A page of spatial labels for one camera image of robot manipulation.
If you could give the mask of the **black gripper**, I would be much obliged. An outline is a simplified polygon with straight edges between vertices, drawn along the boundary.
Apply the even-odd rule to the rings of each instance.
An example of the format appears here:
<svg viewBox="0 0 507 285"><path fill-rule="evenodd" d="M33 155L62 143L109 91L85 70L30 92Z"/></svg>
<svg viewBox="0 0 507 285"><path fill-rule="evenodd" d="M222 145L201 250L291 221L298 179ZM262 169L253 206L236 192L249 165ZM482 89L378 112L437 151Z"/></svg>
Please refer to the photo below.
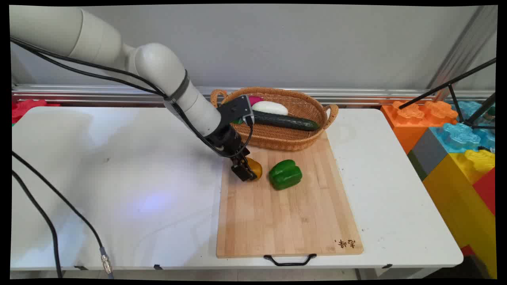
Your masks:
<svg viewBox="0 0 507 285"><path fill-rule="evenodd" d="M230 124L204 137L219 155L231 159L231 170L242 181L254 181L257 178L247 160L247 156L250 154L247 146L251 138L252 132L250 131L246 141L243 142L242 137Z"/></svg>

